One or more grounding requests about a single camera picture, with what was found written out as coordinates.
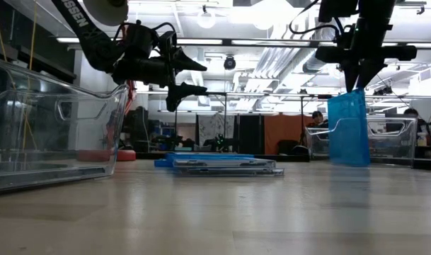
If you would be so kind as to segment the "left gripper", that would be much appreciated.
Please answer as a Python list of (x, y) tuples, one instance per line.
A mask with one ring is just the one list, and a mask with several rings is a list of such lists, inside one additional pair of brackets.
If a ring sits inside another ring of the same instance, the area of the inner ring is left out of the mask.
[(111, 77), (116, 84), (141, 81), (144, 84), (167, 86), (166, 109), (175, 112), (187, 96), (206, 96), (207, 88), (183, 82), (176, 85), (178, 70), (205, 72), (207, 68), (189, 58), (176, 47), (176, 32), (158, 35), (155, 30), (128, 30), (122, 39), (124, 55), (115, 64)]

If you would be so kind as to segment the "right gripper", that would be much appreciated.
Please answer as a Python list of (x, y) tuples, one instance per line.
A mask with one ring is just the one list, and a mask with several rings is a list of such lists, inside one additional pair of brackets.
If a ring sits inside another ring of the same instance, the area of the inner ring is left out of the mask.
[(333, 42), (336, 46), (318, 47), (315, 58), (322, 62), (341, 62), (348, 93), (354, 89), (356, 81), (357, 88), (364, 89), (384, 67), (387, 67), (383, 59), (410, 61), (416, 58), (416, 46), (382, 45), (386, 32), (392, 28), (392, 25), (353, 24), (348, 32), (335, 36)]

